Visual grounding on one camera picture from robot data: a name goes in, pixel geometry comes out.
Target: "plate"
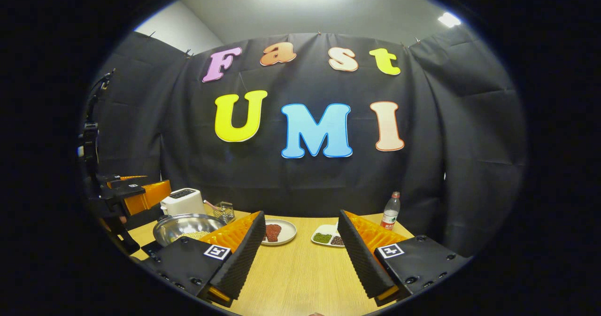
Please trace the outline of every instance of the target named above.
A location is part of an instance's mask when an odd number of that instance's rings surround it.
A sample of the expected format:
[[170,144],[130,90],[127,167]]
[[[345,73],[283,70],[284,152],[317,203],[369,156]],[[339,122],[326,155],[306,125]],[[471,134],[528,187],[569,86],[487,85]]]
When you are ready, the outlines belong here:
[[279,226],[282,227],[282,231],[280,231],[279,235],[277,236],[277,242],[262,241],[262,245],[283,245],[284,243],[292,241],[292,239],[296,236],[296,226],[288,221],[278,220],[277,218],[266,218],[265,224],[279,224]]
[[[317,229],[315,230],[315,232],[313,233],[313,235],[311,235],[311,241],[313,243],[316,243],[317,245],[322,245],[322,246],[339,247],[339,248],[344,247],[344,246],[332,244],[332,240],[334,239],[334,237],[340,236],[340,234],[337,232],[337,228],[338,228],[338,224],[322,224],[321,226],[318,226]],[[332,238],[328,241],[328,243],[317,242],[317,241],[313,240],[313,237],[315,236],[316,233],[330,234],[330,235],[332,235]]]

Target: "pink letter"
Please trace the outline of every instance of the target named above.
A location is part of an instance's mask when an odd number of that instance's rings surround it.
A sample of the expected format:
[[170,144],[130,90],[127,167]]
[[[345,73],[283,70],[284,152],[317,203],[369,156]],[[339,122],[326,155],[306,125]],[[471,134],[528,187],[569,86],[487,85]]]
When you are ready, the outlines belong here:
[[391,101],[378,101],[371,104],[370,108],[378,117],[378,128],[380,129],[380,140],[376,143],[376,149],[389,152],[405,147],[405,143],[399,138],[397,118],[394,116],[399,105]]
[[206,76],[202,78],[202,82],[206,83],[221,79],[221,77],[223,77],[221,66],[223,66],[224,70],[230,68],[232,61],[234,61],[234,57],[232,57],[231,54],[240,55],[240,53],[242,53],[242,48],[236,47],[228,49],[227,51],[211,54],[211,64],[208,66],[208,72]]

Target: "stainless steel bowl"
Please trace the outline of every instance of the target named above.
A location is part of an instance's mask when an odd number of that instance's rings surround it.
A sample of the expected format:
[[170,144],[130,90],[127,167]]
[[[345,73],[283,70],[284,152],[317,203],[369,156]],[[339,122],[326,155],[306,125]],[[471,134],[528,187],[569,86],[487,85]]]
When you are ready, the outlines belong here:
[[213,232],[223,226],[223,222],[205,214],[165,215],[154,226],[152,234],[159,245],[165,247],[185,233]]

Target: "ceiling light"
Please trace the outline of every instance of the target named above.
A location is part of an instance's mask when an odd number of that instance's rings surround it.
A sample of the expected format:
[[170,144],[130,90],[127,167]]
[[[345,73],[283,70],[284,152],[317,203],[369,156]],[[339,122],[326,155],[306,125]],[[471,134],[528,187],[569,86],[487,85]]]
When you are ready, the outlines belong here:
[[442,17],[438,18],[438,21],[440,21],[441,23],[444,23],[444,25],[447,25],[449,27],[453,27],[455,25],[461,25],[461,21],[459,21],[459,19],[457,19],[457,17],[450,14],[449,12],[445,12],[442,15]]

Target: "wire basket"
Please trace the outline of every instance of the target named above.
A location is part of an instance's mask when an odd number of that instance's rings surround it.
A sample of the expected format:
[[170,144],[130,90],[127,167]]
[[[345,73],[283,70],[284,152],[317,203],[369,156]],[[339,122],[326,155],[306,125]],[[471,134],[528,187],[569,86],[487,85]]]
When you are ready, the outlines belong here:
[[219,202],[216,205],[219,210],[213,210],[213,216],[220,220],[224,224],[229,224],[236,218],[234,215],[234,206],[229,202]]

